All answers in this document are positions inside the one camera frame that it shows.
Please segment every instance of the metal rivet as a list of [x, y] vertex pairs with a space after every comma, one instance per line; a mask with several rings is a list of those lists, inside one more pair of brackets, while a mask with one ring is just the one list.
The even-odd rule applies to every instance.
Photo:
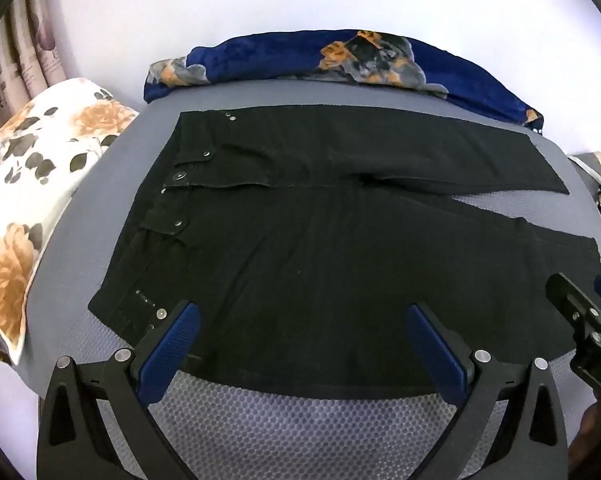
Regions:
[[119, 363], [124, 363], [132, 356], [132, 352], [130, 352], [127, 348], [121, 348], [114, 354], [114, 359], [116, 359]]
[[537, 357], [534, 360], [534, 365], [539, 370], [547, 370], [547, 367], [548, 367], [547, 361], [545, 359], [543, 359], [542, 357]]
[[63, 355], [63, 357], [61, 357], [60, 359], [58, 359], [58, 361], [56, 361], [56, 366], [58, 368], [67, 368], [69, 366], [70, 362], [71, 362], [71, 359], [69, 359], [68, 356]]
[[476, 358], [476, 361], [479, 361], [481, 363], [488, 363], [492, 359], [492, 356], [487, 350], [476, 350], [474, 352], [474, 357]]

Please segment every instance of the white floral pillow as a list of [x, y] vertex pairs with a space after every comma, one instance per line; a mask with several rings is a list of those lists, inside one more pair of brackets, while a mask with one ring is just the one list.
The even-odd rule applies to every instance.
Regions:
[[78, 184], [136, 115], [76, 78], [36, 96], [0, 129], [0, 336], [14, 364], [47, 240]]

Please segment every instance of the gray mattress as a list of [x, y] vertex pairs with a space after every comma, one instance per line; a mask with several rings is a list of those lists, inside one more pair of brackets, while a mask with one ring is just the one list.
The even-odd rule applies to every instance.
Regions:
[[[181, 89], [149, 105], [85, 178], [42, 258], [27, 302], [28, 333], [17, 372], [41, 397], [56, 359], [105, 360], [125, 342], [87, 310], [98, 290], [134, 195], [184, 110], [283, 104], [401, 108], [489, 124], [527, 135], [569, 195], [507, 191], [459, 198], [480, 208], [596, 239], [601, 218], [570, 161], [528, 130], [445, 101], [391, 88], [268, 80]], [[569, 370], [570, 355], [551, 363], [568, 438], [591, 402], [591, 390]], [[504, 409], [495, 409], [465, 473], [484, 460]], [[142, 476], [106, 402], [103, 418], [125, 467]], [[438, 396], [382, 401], [312, 400], [257, 394], [178, 372], [162, 402], [150, 408], [174, 448], [201, 480], [212, 478], [406, 478], [453, 415]]]

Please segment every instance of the blue floral blanket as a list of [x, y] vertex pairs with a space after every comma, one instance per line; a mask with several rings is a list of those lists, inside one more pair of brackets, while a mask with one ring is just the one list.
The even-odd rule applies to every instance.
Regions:
[[371, 30], [299, 30], [197, 46], [153, 63], [146, 102], [179, 86], [296, 78], [394, 86], [431, 94], [482, 116], [538, 133], [543, 116], [480, 66], [422, 41]]

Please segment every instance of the folded blanket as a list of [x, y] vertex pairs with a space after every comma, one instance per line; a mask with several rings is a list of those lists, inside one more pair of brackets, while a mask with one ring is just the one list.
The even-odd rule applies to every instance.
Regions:
[[77, 78], [45, 90], [0, 129], [0, 336], [14, 364], [45, 244], [78, 184], [136, 115]]
[[299, 30], [197, 46], [152, 64], [145, 101], [178, 86], [277, 77], [395, 86], [426, 92], [482, 116], [540, 133], [543, 116], [489, 72], [422, 41], [371, 30]]

